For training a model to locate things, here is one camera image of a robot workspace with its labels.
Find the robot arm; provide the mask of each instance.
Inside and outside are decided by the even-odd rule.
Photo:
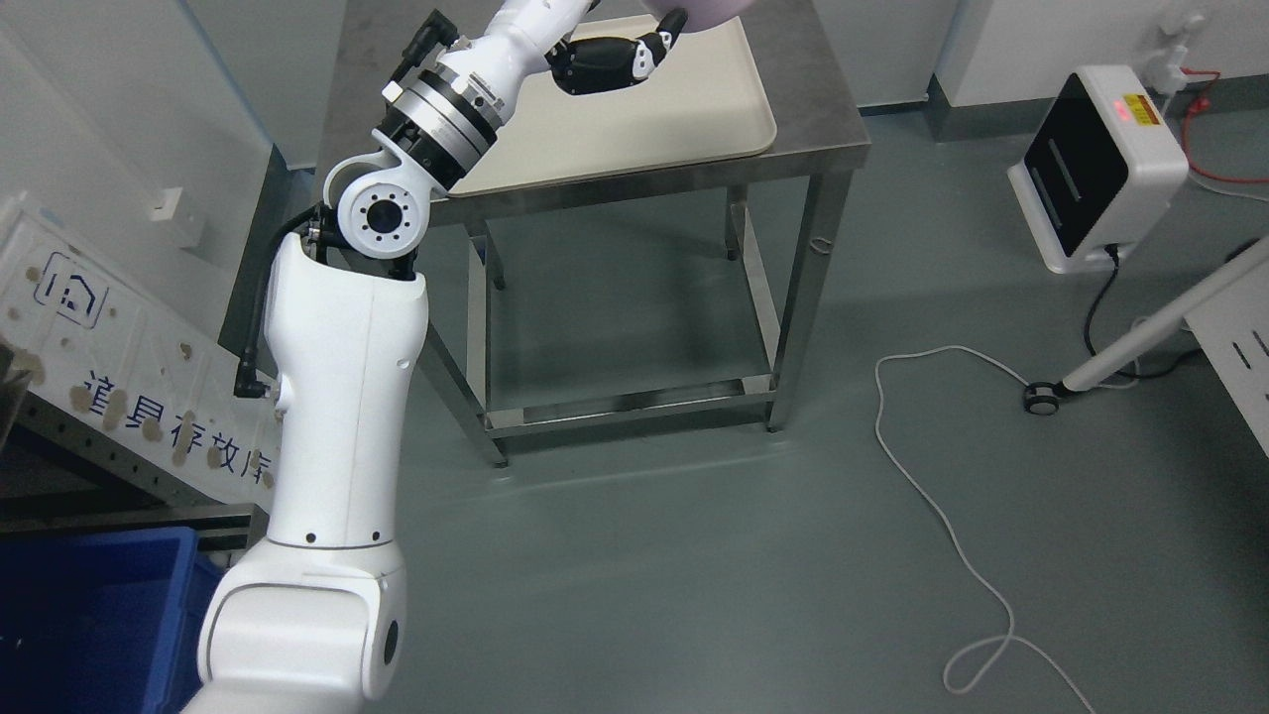
[[[695,4],[717,14],[720,1]],[[235,384],[239,397],[268,393],[254,364],[263,325],[286,416],[273,512],[265,540],[212,597],[198,646],[204,686],[187,713],[354,713],[385,694],[406,615],[397,463],[428,328],[414,255],[431,199],[489,151],[528,75],[552,71],[579,94],[636,84],[690,25],[694,3],[679,0],[688,13],[666,13],[636,41],[570,42],[595,4],[508,0],[471,42],[434,13],[383,89],[387,114],[372,131],[381,150],[336,165],[324,204],[275,235],[268,303],[258,299]],[[747,1],[730,5],[735,15]],[[435,63],[402,84],[438,44]],[[388,276],[324,264],[329,245],[388,261]]]

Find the white wall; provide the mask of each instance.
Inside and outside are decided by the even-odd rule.
[[[1173,0],[962,0],[935,72],[953,107],[1053,96],[1079,65],[1138,71],[1166,46]],[[1202,0],[1211,24],[1187,65],[1226,76],[1269,74],[1269,3]]]
[[[25,194],[214,337],[273,145],[185,6],[5,0],[0,90],[0,202]],[[207,214],[197,247],[150,219],[168,186]]]
[[[860,107],[925,100],[958,0],[815,0]]]
[[[346,0],[187,3],[287,165],[317,165]],[[420,22],[426,11],[420,10]]]

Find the beige tray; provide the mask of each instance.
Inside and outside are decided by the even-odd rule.
[[[574,37],[638,37],[651,15],[580,25]],[[524,82],[497,142],[453,195],[750,156],[775,141],[775,118],[740,18],[684,34],[638,86],[570,96],[549,74]]]

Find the blue crate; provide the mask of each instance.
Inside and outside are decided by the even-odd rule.
[[[0,710],[180,711],[221,571],[192,529],[0,543]]]

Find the stainless steel table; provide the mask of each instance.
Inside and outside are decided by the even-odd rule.
[[[462,32],[476,34],[500,3],[448,0],[437,5]],[[428,9],[405,0],[349,0],[319,155],[319,178],[344,157],[376,148],[369,129],[382,115],[379,89]],[[637,11],[640,6],[634,3],[609,0],[593,15]],[[838,241],[851,171],[863,166],[869,140],[811,0],[760,0],[741,19],[778,126],[775,142],[765,152],[433,204],[433,224],[462,223],[472,237],[467,370],[464,375],[435,328],[429,328],[419,369],[494,464],[506,464],[500,440],[516,435],[746,403],[768,405],[766,426],[772,431],[788,420],[829,259]],[[784,313],[777,316],[746,194],[751,183],[793,176],[810,176],[810,183]],[[769,373],[585,403],[489,408],[489,289],[490,283],[501,283],[501,265],[485,223],[487,218],[721,186],[727,188],[723,236],[727,255],[744,265],[749,278]]]

